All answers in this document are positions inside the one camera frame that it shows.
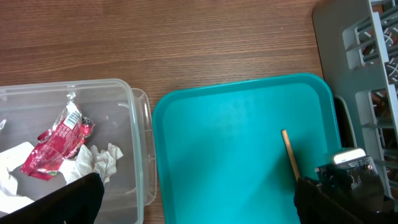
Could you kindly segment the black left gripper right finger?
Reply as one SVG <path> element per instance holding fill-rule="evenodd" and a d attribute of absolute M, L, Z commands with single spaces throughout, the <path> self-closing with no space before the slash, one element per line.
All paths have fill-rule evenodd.
<path fill-rule="evenodd" d="M 324 194 L 316 183 L 308 178 L 299 178 L 297 181 L 294 205 L 301 224 L 364 223 Z"/>

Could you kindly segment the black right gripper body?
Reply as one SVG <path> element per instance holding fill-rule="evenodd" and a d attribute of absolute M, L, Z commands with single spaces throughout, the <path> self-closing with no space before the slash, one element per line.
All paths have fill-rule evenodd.
<path fill-rule="evenodd" d="M 386 195 L 372 157 L 326 164 L 315 172 L 318 188 L 339 212 L 349 215 L 351 223 L 397 224 L 395 201 Z"/>

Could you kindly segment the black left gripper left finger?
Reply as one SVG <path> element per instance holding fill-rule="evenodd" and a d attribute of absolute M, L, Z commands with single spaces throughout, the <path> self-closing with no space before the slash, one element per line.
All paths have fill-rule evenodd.
<path fill-rule="evenodd" d="M 90 173 L 34 203 L 4 217 L 1 223 L 93 224 L 100 210 L 104 185 L 97 173 Z"/>

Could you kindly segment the wooden chopstick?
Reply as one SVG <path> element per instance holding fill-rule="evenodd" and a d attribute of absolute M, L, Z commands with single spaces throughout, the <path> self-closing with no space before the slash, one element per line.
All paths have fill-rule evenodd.
<path fill-rule="evenodd" d="M 296 181 L 298 181 L 300 178 L 300 172 L 299 172 L 296 160 L 295 160 L 294 152 L 292 150 L 292 145 L 290 143 L 289 135 L 287 134 L 287 131 L 285 129 L 282 130 L 282 137 L 283 137 L 285 148 L 286 148 L 286 151 L 287 151 L 287 154 L 288 154 L 288 157 L 289 157 L 289 160 L 290 160 L 293 172 L 294 172 L 295 179 L 296 179 Z"/>

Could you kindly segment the red snack wrapper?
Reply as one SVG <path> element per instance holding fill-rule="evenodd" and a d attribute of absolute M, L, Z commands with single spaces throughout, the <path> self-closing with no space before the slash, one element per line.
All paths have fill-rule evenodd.
<path fill-rule="evenodd" d="M 64 160 L 75 157 L 92 134 L 95 124 L 76 105 L 76 92 L 69 92 L 67 98 L 52 127 L 37 137 L 37 145 L 20 168 L 22 173 L 45 181 L 54 178 Z"/>

